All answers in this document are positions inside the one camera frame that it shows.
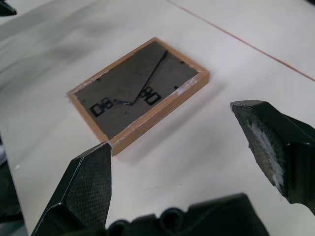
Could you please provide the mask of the black pointed right gripper left finger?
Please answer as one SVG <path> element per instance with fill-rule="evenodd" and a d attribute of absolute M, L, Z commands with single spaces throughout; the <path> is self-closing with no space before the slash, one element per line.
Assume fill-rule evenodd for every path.
<path fill-rule="evenodd" d="M 0 16 L 14 16 L 17 15 L 17 11 L 15 8 L 7 4 L 4 0 L 0 0 Z"/>

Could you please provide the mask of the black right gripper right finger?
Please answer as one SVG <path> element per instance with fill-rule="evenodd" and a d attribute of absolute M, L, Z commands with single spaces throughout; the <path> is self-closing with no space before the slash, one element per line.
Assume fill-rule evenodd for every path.
<path fill-rule="evenodd" d="M 315 130 L 266 101 L 230 103 L 255 161 L 290 204 L 315 211 Z"/>

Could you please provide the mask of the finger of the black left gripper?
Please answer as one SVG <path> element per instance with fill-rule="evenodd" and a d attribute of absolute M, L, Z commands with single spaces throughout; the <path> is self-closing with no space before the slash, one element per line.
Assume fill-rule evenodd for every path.
<path fill-rule="evenodd" d="M 102 143 L 71 160 L 32 235 L 104 227 L 111 196 L 111 146 Z"/>

